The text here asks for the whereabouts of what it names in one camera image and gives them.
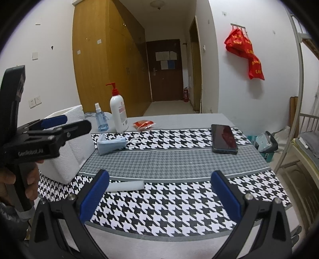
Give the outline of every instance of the door handle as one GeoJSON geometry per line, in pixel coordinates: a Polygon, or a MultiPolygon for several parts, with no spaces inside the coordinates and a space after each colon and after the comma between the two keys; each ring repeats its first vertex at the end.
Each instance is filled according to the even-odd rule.
{"type": "Polygon", "coordinates": [[[155,68],[153,68],[153,76],[156,76],[156,69],[155,68]]]}

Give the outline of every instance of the hand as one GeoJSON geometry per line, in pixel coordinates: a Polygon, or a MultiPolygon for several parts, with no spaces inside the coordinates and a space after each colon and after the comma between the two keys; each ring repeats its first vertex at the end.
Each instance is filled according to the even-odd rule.
{"type": "MultiPolygon", "coordinates": [[[[42,164],[44,160],[38,161],[37,163],[42,164]]],[[[28,188],[26,188],[26,197],[34,201],[38,197],[38,183],[40,179],[38,165],[35,164],[35,168],[28,174],[27,182],[28,188]]],[[[0,201],[6,205],[12,205],[9,198],[6,184],[14,184],[16,176],[7,168],[0,168],[0,201]]]]}

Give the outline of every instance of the blue spray bottle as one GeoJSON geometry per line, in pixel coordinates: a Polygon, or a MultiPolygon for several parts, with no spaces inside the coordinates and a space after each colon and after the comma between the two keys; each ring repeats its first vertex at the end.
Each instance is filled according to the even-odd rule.
{"type": "Polygon", "coordinates": [[[108,127],[108,122],[106,120],[104,112],[100,108],[100,104],[96,103],[95,104],[95,109],[96,109],[96,123],[98,125],[99,131],[107,131],[109,129],[108,127]]]}

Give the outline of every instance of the white pump bottle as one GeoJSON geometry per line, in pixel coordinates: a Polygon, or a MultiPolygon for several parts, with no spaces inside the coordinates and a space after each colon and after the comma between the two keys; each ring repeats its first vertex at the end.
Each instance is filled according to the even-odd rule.
{"type": "Polygon", "coordinates": [[[112,112],[112,118],[115,124],[115,129],[117,133],[122,133],[126,131],[129,127],[126,116],[126,109],[124,104],[124,99],[120,96],[115,83],[109,83],[106,85],[112,85],[112,98],[110,100],[110,107],[112,112]]]}

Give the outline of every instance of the fire extinguisher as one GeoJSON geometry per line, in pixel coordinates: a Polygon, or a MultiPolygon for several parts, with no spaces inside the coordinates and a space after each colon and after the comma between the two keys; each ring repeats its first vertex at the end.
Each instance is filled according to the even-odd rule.
{"type": "Polygon", "coordinates": [[[189,101],[188,88],[184,88],[184,102],[189,101]]]}

